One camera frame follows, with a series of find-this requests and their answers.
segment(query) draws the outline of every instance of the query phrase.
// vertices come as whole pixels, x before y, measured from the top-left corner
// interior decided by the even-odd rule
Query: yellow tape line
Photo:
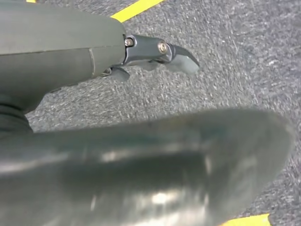
[[[155,5],[159,4],[164,0],[138,0],[132,5],[127,8],[122,9],[118,13],[115,13],[112,18],[118,20],[119,22],[124,22],[132,17],[137,16]]]
[[[220,226],[271,226],[269,214],[229,220]]]

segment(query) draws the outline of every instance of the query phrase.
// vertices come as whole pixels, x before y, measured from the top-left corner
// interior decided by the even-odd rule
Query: screw
[[[167,53],[167,45],[164,41],[158,42],[158,49],[161,54],[167,54]]]
[[[133,39],[127,38],[124,40],[124,44],[126,47],[131,47],[131,46],[134,46],[134,41],[133,41]]]

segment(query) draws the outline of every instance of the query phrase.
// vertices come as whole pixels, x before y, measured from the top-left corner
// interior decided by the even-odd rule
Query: shiny gray surface
[[[0,143],[0,225],[217,226],[293,141],[282,117],[238,109],[12,137]]]

